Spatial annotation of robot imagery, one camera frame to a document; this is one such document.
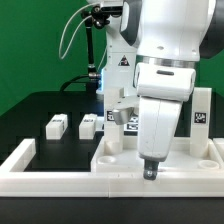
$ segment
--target white block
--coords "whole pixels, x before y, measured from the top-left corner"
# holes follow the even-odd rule
[[[46,126],[47,139],[61,139],[68,127],[68,117],[65,114],[54,115]]]
[[[93,139],[96,132],[97,115],[86,114],[79,125],[79,139]]]
[[[208,155],[211,88],[195,88],[191,118],[191,156],[204,158]]]

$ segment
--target warning label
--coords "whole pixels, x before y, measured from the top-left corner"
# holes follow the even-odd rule
[[[120,63],[118,64],[118,66],[130,66],[128,59],[126,58],[126,56],[124,55],[123,58],[121,59]]]

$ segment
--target small white block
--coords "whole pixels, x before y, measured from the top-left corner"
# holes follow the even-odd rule
[[[66,114],[54,115],[46,126],[47,139],[61,139],[68,127],[68,117]]]
[[[96,132],[96,114],[86,114],[79,125],[79,139],[93,139]]]

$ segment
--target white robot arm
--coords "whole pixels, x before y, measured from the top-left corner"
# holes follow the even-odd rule
[[[98,95],[111,87],[123,87],[126,96],[136,94],[133,76],[137,49],[130,46],[120,34],[123,0],[88,0],[96,6],[91,10],[96,28],[106,29],[107,63],[101,71]]]
[[[123,1],[120,33],[137,48],[138,152],[145,160],[145,179],[154,180],[159,162],[167,158],[182,103],[193,91],[200,52],[209,52],[209,58],[224,47],[221,39],[218,47],[202,43],[211,21],[223,22],[223,6],[223,0]]]

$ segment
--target white plastic base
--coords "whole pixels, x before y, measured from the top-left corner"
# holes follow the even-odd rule
[[[143,161],[135,150],[136,137],[125,137],[123,153],[112,157],[105,157],[103,141],[92,160],[92,172],[86,173],[13,172],[6,166],[11,156],[15,164],[16,155],[19,161],[27,149],[32,149],[32,155],[35,153],[33,140],[28,145],[20,145],[1,166],[0,196],[224,197],[224,163],[211,140],[208,140],[208,157],[198,159],[189,154],[188,138],[175,138],[167,161],[159,166],[155,181],[143,179]],[[198,168],[204,160],[218,164],[219,168],[210,169],[210,162],[202,163],[205,168]]]

